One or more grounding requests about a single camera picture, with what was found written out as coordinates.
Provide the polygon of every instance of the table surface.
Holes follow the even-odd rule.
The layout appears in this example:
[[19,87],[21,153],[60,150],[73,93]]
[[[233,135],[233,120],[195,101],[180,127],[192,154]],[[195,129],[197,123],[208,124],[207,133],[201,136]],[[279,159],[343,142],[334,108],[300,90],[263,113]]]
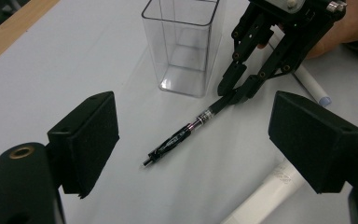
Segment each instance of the table surface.
[[[26,142],[48,143],[47,131],[87,97],[113,91],[118,141],[93,192],[63,195],[67,223],[219,223],[283,159],[268,136],[276,91],[309,97],[292,76],[269,80],[254,99],[227,108],[159,163],[147,153],[218,96],[230,63],[230,33],[247,2],[227,2],[220,49],[207,95],[160,91],[147,51],[141,12],[147,1],[61,0],[0,56],[0,154]],[[268,49],[256,50],[255,74]],[[344,48],[304,62],[333,103],[358,126],[358,58]],[[346,184],[317,195],[306,184],[264,223],[350,223]]]

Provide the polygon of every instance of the wooden edge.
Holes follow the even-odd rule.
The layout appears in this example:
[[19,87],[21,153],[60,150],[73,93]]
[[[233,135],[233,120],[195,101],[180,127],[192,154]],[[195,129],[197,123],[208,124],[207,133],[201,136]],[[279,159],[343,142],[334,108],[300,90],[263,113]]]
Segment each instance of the wooden edge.
[[0,25],[0,55],[59,0],[30,0]]

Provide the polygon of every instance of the container rim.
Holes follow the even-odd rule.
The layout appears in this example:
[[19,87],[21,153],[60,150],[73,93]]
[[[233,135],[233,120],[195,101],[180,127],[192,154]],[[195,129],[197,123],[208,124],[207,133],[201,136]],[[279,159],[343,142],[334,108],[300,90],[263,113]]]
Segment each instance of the container rim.
[[181,24],[188,24],[188,25],[195,25],[195,26],[209,26],[209,25],[211,25],[212,22],[213,22],[213,19],[214,19],[214,15],[215,15],[215,13],[216,13],[216,10],[217,10],[217,8],[219,7],[219,3],[220,3],[220,0],[216,0],[216,1],[211,1],[211,0],[195,0],[195,1],[200,1],[200,2],[214,2],[214,3],[216,3],[216,5],[214,6],[214,9],[213,9],[212,17],[211,17],[211,19],[208,21],[208,23],[205,23],[205,24],[196,24],[196,23],[185,22],[185,21],[171,21],[171,20],[163,20],[163,19],[156,19],[156,18],[146,17],[146,16],[145,16],[145,12],[146,12],[147,8],[149,7],[149,5],[151,4],[152,1],[156,1],[156,0],[149,0],[149,2],[147,3],[146,7],[145,7],[144,10],[142,11],[142,18],[147,19],[147,20],[169,21],[169,22],[175,22],[175,23],[181,23]]

